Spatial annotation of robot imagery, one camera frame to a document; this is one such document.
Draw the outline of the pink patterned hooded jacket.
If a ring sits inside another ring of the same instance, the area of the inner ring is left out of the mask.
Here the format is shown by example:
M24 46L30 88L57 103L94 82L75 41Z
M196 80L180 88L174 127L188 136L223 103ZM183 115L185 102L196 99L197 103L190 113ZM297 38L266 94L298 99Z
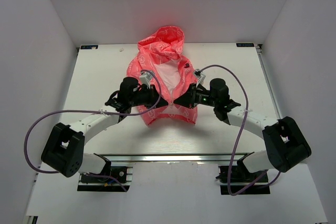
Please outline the pink patterned hooded jacket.
M147 126L164 118L196 123L197 108L189 109L173 103L191 84L197 82L191 61L182 55L184 39L184 33L179 27L161 27L138 42L139 52L129 63L126 71L128 77L139 79L143 69L154 72L159 84L154 79L151 83L156 88L161 87L162 97L168 102L166 106L141 115Z

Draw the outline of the aluminium front rail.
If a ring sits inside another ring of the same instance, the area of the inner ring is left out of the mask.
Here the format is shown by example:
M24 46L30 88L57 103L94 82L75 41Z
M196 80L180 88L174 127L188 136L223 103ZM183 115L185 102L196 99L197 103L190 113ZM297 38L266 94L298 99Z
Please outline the aluminium front rail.
M231 154L100 154L113 162L229 162Z

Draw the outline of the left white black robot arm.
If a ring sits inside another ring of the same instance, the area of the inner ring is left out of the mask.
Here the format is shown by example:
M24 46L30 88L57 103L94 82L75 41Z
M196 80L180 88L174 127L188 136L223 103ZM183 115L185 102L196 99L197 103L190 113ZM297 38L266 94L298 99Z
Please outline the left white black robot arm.
M110 178L111 162L98 154L84 152L84 146L100 132L120 123L135 106L149 111L165 107L168 102L155 85L139 84L133 77L126 77L110 98L102 112L91 114L75 123L57 123L51 131L41 160L65 177L75 173L93 174L101 182Z

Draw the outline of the right blue corner label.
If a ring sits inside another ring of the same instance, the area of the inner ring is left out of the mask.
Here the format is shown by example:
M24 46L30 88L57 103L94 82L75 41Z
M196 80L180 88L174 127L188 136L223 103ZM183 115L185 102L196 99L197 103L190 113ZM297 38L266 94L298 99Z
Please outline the right blue corner label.
M250 43L250 42L238 42L236 43L237 47L254 47L254 43Z

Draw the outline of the left blue corner label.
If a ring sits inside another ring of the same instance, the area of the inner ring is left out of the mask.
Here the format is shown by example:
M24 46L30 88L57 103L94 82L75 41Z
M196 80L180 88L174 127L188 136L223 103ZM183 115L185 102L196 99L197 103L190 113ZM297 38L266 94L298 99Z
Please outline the left blue corner label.
M98 45L82 45L80 50L95 50L98 48Z

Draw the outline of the blue corner label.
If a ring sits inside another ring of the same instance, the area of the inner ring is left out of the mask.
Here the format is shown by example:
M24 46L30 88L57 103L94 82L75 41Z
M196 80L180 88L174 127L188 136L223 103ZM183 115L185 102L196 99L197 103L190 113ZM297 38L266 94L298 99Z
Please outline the blue corner label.
M95 50L98 48L98 45L82 45L80 50Z
M238 42L236 43L237 47L254 47L254 43L250 43L250 42Z

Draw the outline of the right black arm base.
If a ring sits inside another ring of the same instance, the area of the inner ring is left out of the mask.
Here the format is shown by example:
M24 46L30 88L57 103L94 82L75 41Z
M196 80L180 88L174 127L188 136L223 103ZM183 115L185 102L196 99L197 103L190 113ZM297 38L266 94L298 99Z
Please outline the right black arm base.
M227 189L227 174L228 174L228 165L219 166L218 171L219 174L216 176L215 181L219 183L220 186L220 194L221 195L229 195ZM233 193L241 190L255 179L260 176L262 172L256 172L251 175L242 175L239 173L237 166L232 167L232 174L230 177L230 187ZM260 180L258 180L255 184L247 188L241 195L269 195L270 188L267 185L269 183L268 176L265 174Z

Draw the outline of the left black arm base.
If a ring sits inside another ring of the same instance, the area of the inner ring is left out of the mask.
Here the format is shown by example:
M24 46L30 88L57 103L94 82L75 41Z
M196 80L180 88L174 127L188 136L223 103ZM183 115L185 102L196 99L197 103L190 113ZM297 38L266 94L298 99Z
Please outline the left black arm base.
M77 191L126 193L131 186L133 167L113 165L109 172L102 177L80 174Z

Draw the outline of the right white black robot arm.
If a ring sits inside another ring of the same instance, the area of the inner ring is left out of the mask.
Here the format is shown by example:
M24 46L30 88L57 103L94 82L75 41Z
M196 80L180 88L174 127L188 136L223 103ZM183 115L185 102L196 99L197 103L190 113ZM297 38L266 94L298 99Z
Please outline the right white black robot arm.
M237 161L237 175L247 182L256 172L276 169L285 173L310 157L311 148L296 121L291 117L273 119L249 112L230 98L229 88L223 79L210 81L209 89L191 84L187 91L174 100L174 104L194 108L211 106L216 117L232 126L242 126L264 140L265 150L245 155Z

